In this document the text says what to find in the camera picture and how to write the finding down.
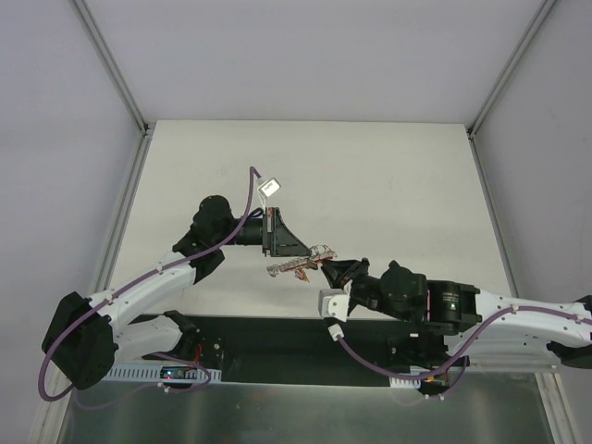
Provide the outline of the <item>red handled key organizer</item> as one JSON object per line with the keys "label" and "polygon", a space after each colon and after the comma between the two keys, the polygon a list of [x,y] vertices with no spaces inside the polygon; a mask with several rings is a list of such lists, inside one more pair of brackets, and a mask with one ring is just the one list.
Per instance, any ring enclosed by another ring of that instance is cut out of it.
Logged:
{"label": "red handled key organizer", "polygon": [[309,282],[306,271],[316,271],[326,260],[333,260],[338,254],[325,244],[312,246],[310,254],[304,257],[292,258],[281,264],[270,265],[266,268],[268,275],[272,278],[279,274],[292,273],[300,281]]}

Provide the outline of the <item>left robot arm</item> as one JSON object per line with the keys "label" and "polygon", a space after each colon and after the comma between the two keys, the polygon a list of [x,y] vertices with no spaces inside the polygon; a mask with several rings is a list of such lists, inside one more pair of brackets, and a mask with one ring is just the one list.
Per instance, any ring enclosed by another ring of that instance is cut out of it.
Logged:
{"label": "left robot arm", "polygon": [[224,261],[225,245],[259,246],[271,257],[308,257],[311,250],[285,225],[276,207],[262,216],[235,217],[228,200],[208,196],[200,203],[189,231],[153,269],[115,290],[63,297],[42,342],[42,350],[69,380],[88,389],[120,362],[162,352],[193,361],[200,335],[187,317],[169,310],[137,322],[137,317],[166,297],[209,277]]}

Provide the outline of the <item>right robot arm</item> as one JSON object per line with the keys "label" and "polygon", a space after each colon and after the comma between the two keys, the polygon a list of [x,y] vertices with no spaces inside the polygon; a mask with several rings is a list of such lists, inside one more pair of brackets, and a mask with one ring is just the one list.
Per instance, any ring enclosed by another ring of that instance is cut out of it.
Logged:
{"label": "right robot arm", "polygon": [[591,366],[591,299],[537,302],[515,299],[473,285],[430,280],[391,261],[380,277],[369,273],[369,262],[324,260],[321,270],[328,287],[319,293],[319,314],[334,324],[334,339],[343,334],[357,307],[389,316],[410,327],[412,344],[397,352],[417,353],[415,363],[439,367],[463,355],[510,354],[529,351],[554,356],[564,366]]}

